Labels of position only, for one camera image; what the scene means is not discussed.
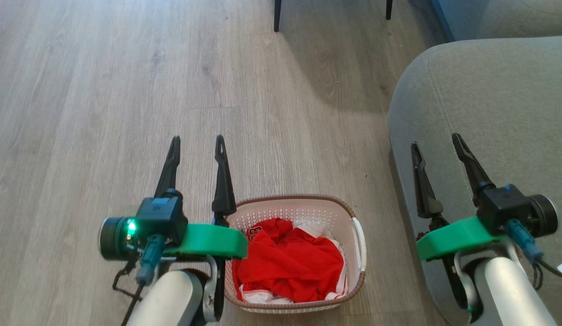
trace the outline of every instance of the gray sofa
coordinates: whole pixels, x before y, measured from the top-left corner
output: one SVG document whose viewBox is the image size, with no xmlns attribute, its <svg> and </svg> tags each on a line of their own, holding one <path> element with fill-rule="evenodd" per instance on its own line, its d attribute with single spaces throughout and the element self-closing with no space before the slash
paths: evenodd
<svg viewBox="0 0 562 326">
<path fill-rule="evenodd" d="M 460 41 L 427 50 L 399 80 L 388 126 L 414 235 L 428 230 L 415 206 L 414 141 L 444 217 L 453 222 L 476 214 L 452 145 L 451 134 L 458 132 L 497 185 L 513 183 L 524 194 L 554 202 L 558 231 L 538 244 L 545 260 L 562 263 L 562 37 Z M 442 315 L 453 325 L 466 324 L 468 314 L 458 309 L 442 263 L 422 267 Z M 562 280 L 545 271 L 538 293 L 562 326 Z"/>
<path fill-rule="evenodd" d="M 450 41 L 562 35 L 562 0 L 432 0 Z"/>
</svg>

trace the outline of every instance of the laundry basket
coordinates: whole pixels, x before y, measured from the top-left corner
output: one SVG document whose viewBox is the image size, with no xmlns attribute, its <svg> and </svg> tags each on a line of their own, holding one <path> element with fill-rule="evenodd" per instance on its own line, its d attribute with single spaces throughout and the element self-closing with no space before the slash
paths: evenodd
<svg viewBox="0 0 562 326">
<path fill-rule="evenodd" d="M 358 293 L 365 279 L 366 248 L 363 230 L 353 211 L 341 200 L 327 196 L 277 196 L 241 202 L 237 212 L 227 218 L 231 228 L 243 233 L 260 221 L 279 217 L 293 224 L 302 221 L 322 223 L 341 244 L 347 270 L 347 294 L 339 299 L 290 303 L 256 304 L 237 299 L 231 262 L 226 263 L 225 297 L 242 309 L 254 313 L 294 314 L 331 309 Z"/>
</svg>

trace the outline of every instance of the black chair leg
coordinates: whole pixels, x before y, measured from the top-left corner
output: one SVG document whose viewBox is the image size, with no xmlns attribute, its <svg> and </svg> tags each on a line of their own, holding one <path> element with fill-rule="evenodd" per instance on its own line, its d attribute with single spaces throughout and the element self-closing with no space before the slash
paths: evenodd
<svg viewBox="0 0 562 326">
<path fill-rule="evenodd" d="M 393 0 L 388 0 L 387 4 L 386 4 L 386 19 L 390 20 L 391 19 L 391 6 L 393 4 Z"/>
<path fill-rule="evenodd" d="M 273 30 L 275 32 L 279 31 L 279 19 L 281 18 L 281 0 L 275 0 L 275 22 Z"/>
</svg>

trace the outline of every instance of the cable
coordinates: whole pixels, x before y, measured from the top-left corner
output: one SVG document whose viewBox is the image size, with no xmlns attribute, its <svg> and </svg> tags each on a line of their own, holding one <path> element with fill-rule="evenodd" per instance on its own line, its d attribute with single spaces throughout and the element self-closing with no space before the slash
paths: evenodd
<svg viewBox="0 0 562 326">
<path fill-rule="evenodd" d="M 539 264 L 534 263 L 533 269 L 534 269 L 533 288 L 535 289 L 535 291 L 538 291 L 542 287 L 542 278 L 543 278 L 542 268 L 540 268 Z"/>
<path fill-rule="evenodd" d="M 142 301 L 142 297 L 136 296 L 136 295 L 126 291 L 125 289 L 121 289 L 121 288 L 118 287 L 118 281 L 120 280 L 120 277 L 122 277 L 124 275 L 128 275 L 128 273 L 129 272 L 127 271 L 126 268 L 123 268 L 123 269 L 119 270 L 119 272 L 115 275 L 114 282 L 112 283 L 111 288 L 114 291 L 119 291 L 119 292 L 127 295 L 128 297 L 131 297 L 132 299 L 136 298 L 136 299 L 138 299 L 138 301 Z"/>
<path fill-rule="evenodd" d="M 126 316 L 124 316 L 124 320 L 122 321 L 122 326 L 126 326 L 126 324 L 128 324 L 128 319 L 130 319 L 132 310 L 134 310 L 134 306 L 136 306 L 136 302 L 138 302 L 138 298 L 140 297 L 140 294 L 142 294 L 143 289 L 144 289 L 144 283 L 140 283 L 140 285 L 138 285 L 138 289 L 136 290 L 136 294 L 132 298 L 132 302 L 130 302 L 130 307 L 128 307 Z"/>
<path fill-rule="evenodd" d="M 538 264 L 541 264 L 542 267 L 546 268 L 547 271 L 549 271 L 549 272 L 555 274 L 556 276 L 562 278 L 562 273 L 559 272 L 558 269 L 552 268 L 552 266 L 545 263 L 544 260 L 542 260 L 542 258 L 538 258 L 536 261 L 538 262 Z"/>
</svg>

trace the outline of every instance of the green 3d-printed bracket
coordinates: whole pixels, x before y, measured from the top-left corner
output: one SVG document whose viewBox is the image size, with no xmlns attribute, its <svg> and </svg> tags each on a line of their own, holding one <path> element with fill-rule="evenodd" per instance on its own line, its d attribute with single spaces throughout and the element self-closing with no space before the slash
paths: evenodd
<svg viewBox="0 0 562 326">
<path fill-rule="evenodd" d="M 210 224 L 188 224 L 181 245 L 164 250 L 163 256 L 198 254 L 240 259 L 246 258 L 247 250 L 248 240 L 239 230 Z"/>
<path fill-rule="evenodd" d="M 490 235 L 477 216 L 469 217 L 434 230 L 417 241 L 420 259 L 431 260 L 504 239 Z"/>
</svg>

